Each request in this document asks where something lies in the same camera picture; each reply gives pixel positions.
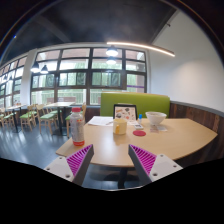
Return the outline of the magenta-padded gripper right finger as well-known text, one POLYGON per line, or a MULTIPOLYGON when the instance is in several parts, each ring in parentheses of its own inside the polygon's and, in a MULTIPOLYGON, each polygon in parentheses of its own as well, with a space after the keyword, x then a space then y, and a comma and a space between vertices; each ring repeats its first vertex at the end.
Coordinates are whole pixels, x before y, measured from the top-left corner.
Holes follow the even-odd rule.
POLYGON ((155 155, 132 144, 128 147, 128 154, 143 185, 155 182, 182 169, 166 155, 155 155))

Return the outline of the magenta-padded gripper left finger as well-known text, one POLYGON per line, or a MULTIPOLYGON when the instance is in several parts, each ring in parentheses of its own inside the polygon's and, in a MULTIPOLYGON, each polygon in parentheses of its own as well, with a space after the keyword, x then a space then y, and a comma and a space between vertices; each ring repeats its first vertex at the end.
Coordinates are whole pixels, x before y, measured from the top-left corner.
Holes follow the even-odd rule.
POLYGON ((93 145, 88 145, 67 157, 57 157, 44 170, 81 186, 93 155, 93 145))

